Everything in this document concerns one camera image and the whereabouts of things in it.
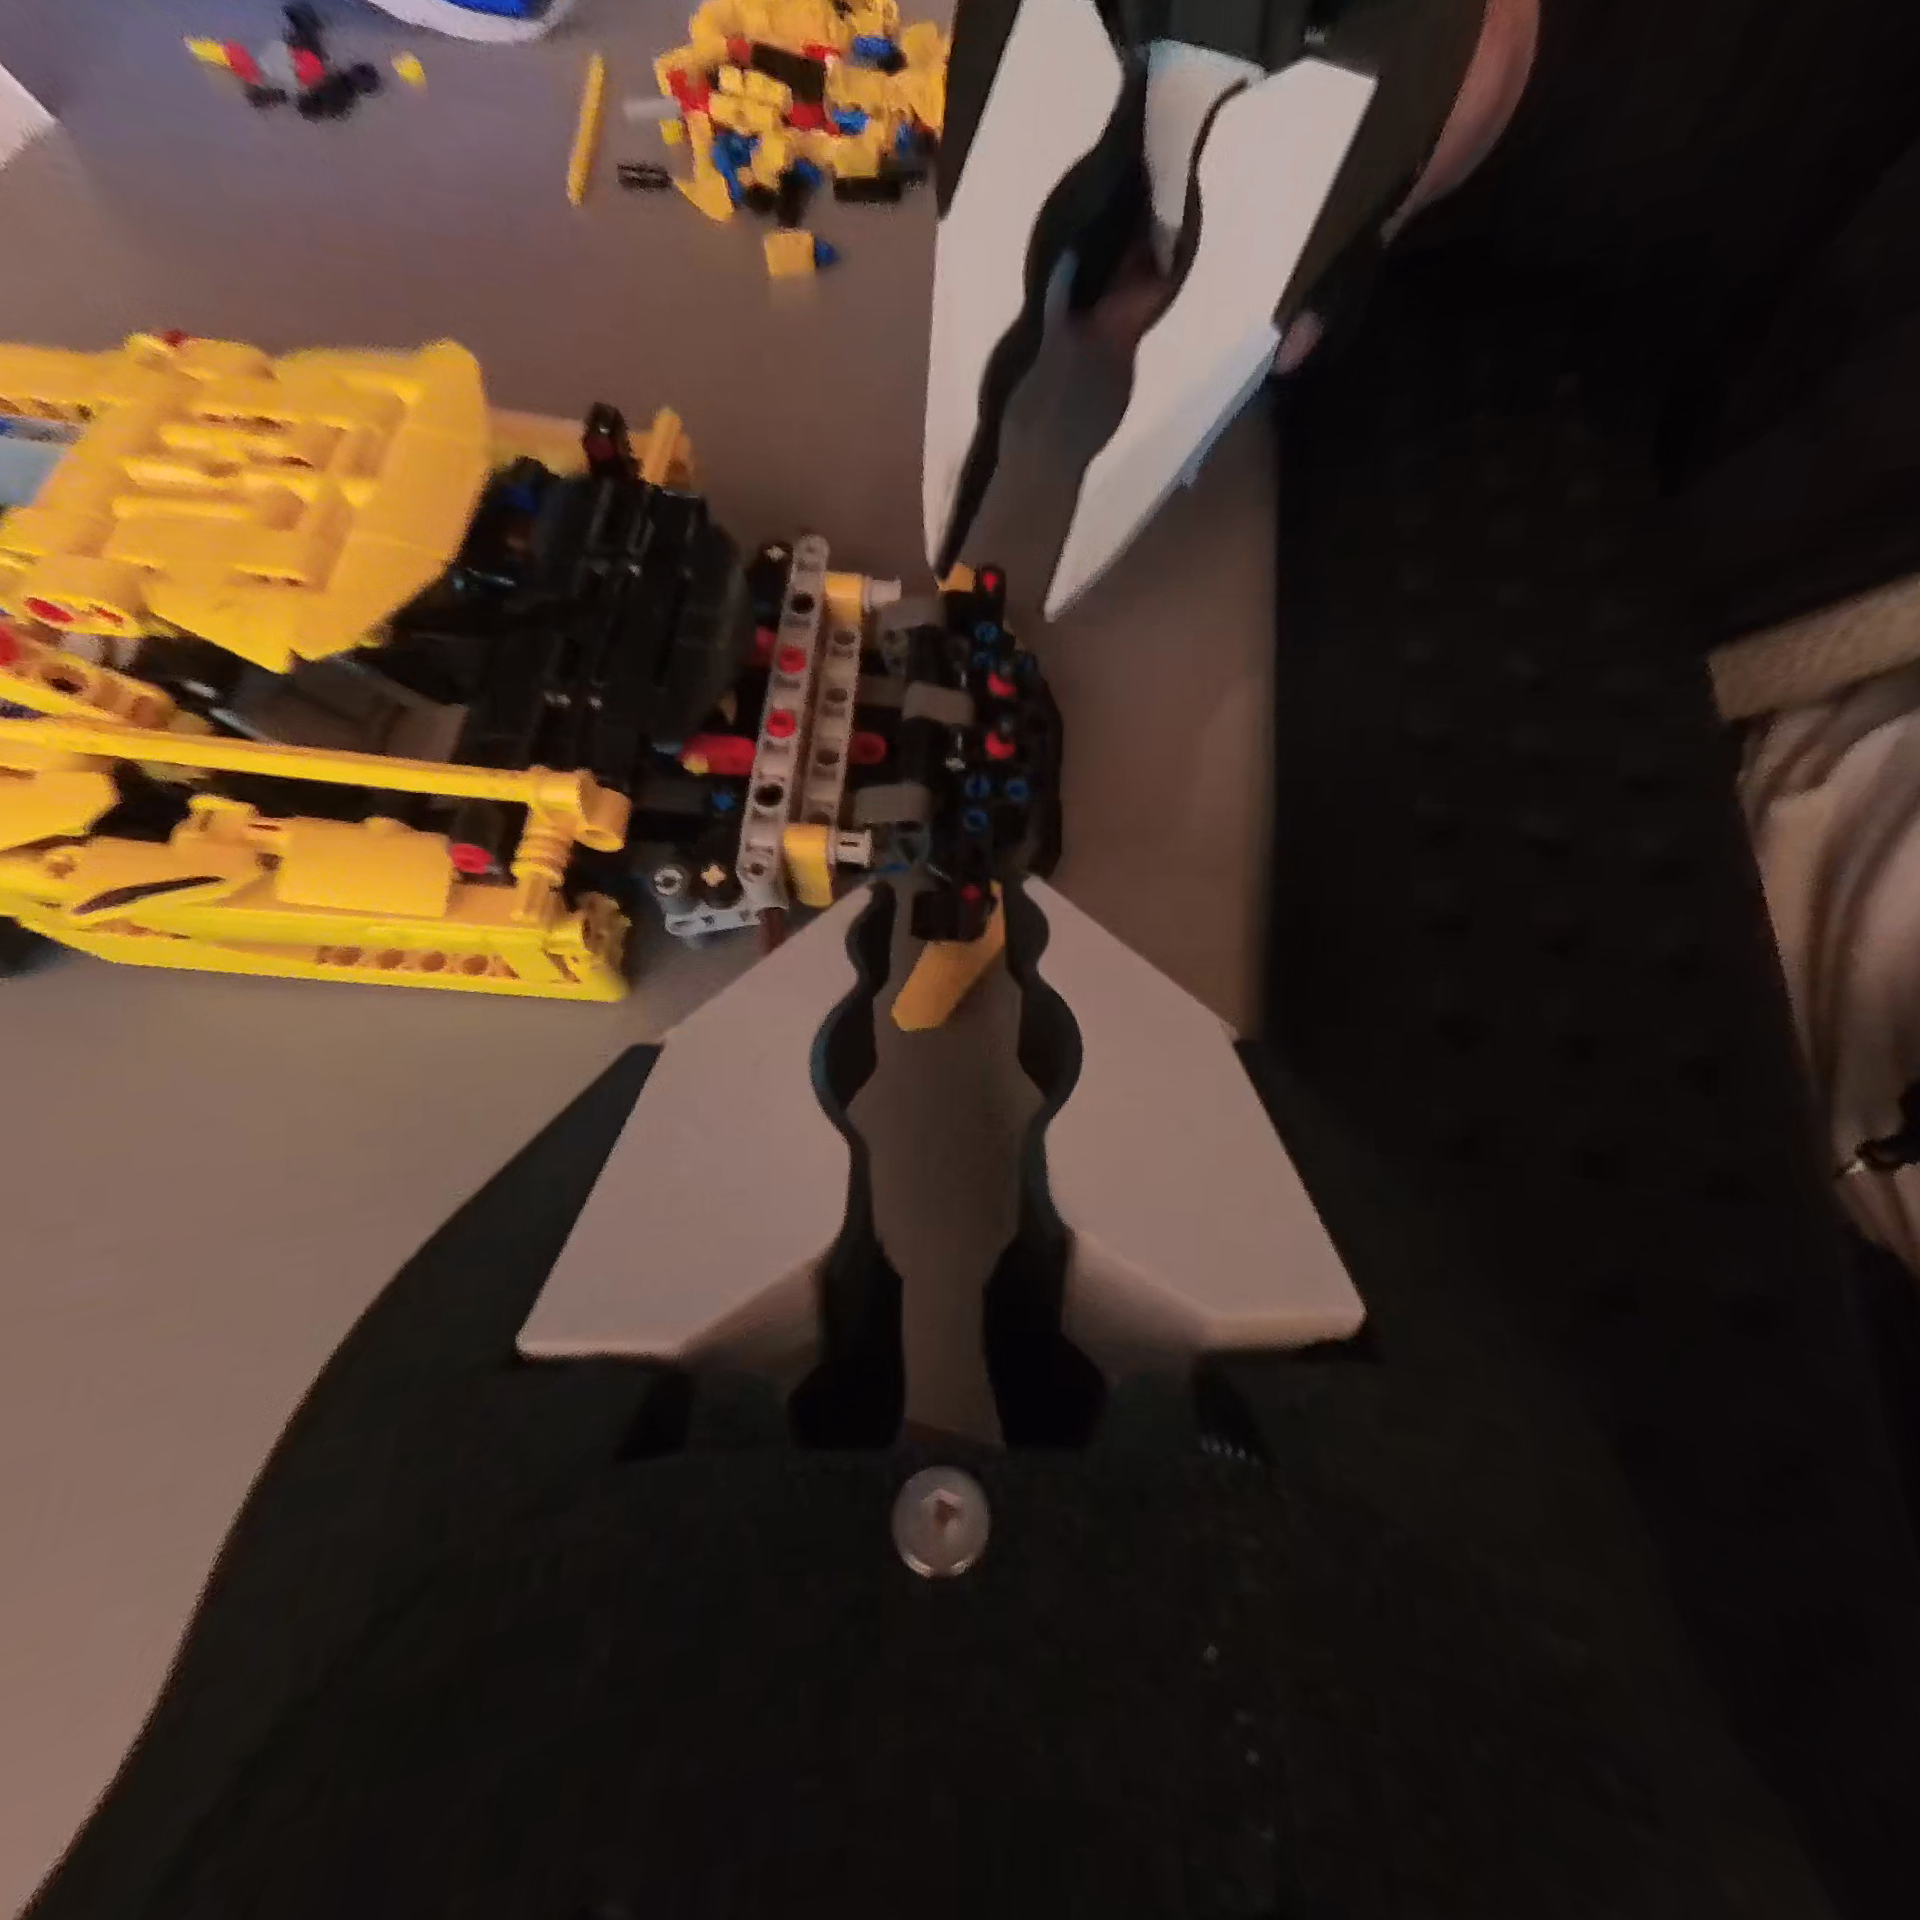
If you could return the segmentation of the person's right hand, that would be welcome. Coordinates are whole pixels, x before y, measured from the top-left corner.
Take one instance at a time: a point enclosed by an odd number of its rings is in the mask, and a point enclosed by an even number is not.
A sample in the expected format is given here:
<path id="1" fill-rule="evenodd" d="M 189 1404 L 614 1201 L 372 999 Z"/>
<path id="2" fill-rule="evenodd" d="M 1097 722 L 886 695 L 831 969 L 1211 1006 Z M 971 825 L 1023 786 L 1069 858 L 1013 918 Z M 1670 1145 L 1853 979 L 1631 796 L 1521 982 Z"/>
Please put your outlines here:
<path id="1" fill-rule="evenodd" d="M 1316 5 L 1313 53 L 1374 81 L 1278 310 L 1292 374 L 1356 308 L 1382 251 L 1493 156 L 1539 51 L 1536 3 Z"/>

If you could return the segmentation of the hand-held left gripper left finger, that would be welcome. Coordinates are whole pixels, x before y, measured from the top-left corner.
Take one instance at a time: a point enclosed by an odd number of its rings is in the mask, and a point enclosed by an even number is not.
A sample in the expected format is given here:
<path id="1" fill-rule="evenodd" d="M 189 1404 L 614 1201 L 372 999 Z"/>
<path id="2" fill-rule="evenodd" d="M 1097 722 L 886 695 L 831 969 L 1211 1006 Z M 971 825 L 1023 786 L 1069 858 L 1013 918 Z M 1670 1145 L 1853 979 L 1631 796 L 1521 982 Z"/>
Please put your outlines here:
<path id="1" fill-rule="evenodd" d="M 896 905 L 883 879 L 854 889 L 668 1033 L 518 1329 L 521 1358 L 750 1377 L 804 1446 L 896 1439 L 903 1282 L 852 1117 Z"/>

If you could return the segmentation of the pile of small toy bricks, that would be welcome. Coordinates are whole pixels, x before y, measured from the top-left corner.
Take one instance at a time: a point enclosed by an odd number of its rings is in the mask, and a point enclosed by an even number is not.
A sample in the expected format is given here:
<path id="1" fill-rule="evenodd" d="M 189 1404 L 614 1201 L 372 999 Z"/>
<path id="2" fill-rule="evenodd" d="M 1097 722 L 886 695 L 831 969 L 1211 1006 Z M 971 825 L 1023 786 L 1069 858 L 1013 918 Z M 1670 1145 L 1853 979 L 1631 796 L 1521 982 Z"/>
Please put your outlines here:
<path id="1" fill-rule="evenodd" d="M 949 29 L 897 3 L 704 3 L 640 100 L 668 161 L 617 175 L 717 225 L 799 228 L 820 197 L 897 204 L 939 150 L 949 54 Z"/>

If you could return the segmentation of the blue fabric bag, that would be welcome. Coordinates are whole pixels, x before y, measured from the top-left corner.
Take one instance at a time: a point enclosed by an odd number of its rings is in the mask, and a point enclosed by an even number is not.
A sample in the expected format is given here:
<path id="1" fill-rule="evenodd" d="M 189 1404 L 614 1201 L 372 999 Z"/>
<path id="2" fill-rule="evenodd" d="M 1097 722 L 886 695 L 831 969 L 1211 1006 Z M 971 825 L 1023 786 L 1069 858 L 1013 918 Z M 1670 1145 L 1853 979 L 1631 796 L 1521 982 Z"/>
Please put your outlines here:
<path id="1" fill-rule="evenodd" d="M 579 3 L 365 3 L 409 29 L 476 46 L 525 46 L 568 22 Z"/>

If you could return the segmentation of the small heap of black bricks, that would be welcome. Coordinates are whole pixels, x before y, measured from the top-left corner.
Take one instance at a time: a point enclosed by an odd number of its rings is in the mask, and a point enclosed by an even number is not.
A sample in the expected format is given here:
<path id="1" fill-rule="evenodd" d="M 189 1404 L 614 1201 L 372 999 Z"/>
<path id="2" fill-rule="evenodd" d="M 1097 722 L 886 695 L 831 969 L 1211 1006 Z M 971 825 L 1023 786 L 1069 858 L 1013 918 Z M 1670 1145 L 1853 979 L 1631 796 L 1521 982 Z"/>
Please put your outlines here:
<path id="1" fill-rule="evenodd" d="M 360 53 L 321 5 L 264 5 L 232 31 L 184 31 L 195 67 L 262 114 L 293 114 L 308 126 L 343 124 L 389 90 L 424 90 L 424 63 L 411 51 Z"/>

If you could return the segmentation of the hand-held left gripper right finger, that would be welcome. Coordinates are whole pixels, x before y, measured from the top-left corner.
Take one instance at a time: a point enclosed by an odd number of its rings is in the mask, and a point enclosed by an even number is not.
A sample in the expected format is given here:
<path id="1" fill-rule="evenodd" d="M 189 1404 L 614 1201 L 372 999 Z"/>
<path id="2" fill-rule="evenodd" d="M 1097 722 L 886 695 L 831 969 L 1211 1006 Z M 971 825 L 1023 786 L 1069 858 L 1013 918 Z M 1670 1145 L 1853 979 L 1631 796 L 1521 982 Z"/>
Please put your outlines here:
<path id="1" fill-rule="evenodd" d="M 1004 903 L 1015 1060 L 1037 1108 L 983 1292 L 1007 1450 L 1081 1450 L 1137 1379 L 1313 1354 L 1365 1306 L 1217 1012 L 1048 883 Z"/>

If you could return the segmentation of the yellow toy brick car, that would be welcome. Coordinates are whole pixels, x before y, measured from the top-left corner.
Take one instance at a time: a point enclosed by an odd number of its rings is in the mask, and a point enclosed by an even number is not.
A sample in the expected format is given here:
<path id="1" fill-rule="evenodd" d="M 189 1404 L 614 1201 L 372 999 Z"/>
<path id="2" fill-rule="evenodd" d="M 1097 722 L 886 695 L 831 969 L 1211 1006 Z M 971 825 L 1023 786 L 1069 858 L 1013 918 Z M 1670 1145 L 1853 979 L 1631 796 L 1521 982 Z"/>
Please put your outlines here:
<path id="1" fill-rule="evenodd" d="M 497 411 L 457 343 L 6 346 L 5 974 L 622 1001 L 687 943 L 1054 874 L 1065 722 L 1004 572 L 747 546 L 683 420 Z"/>

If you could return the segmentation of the person's pale trousers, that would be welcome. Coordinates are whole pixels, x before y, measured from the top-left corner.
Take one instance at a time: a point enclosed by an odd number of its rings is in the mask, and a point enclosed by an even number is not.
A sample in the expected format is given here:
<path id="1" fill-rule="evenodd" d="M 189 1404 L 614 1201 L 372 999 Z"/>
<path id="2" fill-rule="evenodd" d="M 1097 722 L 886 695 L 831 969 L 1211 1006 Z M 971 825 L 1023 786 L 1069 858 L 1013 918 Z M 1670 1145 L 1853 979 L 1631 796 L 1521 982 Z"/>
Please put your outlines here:
<path id="1" fill-rule="evenodd" d="M 1917 580 L 1709 657 L 1832 1196 L 1917 1273 Z"/>

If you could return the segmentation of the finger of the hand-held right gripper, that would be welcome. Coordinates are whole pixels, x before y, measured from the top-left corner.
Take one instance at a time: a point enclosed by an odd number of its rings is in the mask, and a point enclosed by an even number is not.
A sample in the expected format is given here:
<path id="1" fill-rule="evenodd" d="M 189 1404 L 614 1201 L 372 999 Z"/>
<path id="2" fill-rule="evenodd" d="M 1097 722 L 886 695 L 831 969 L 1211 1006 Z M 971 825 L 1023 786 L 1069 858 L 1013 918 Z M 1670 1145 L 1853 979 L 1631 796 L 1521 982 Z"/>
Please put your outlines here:
<path id="1" fill-rule="evenodd" d="M 1102 5 L 955 6 L 920 453 L 932 569 L 964 556 L 1059 273 L 1135 185 L 1142 87 Z"/>
<path id="2" fill-rule="evenodd" d="M 1279 348 L 1279 306 L 1376 95 L 1301 59 L 1224 93 L 1191 158 L 1184 255 L 1135 343 L 1124 410 L 1089 460 L 1044 617 L 1069 610 L 1185 487 Z"/>

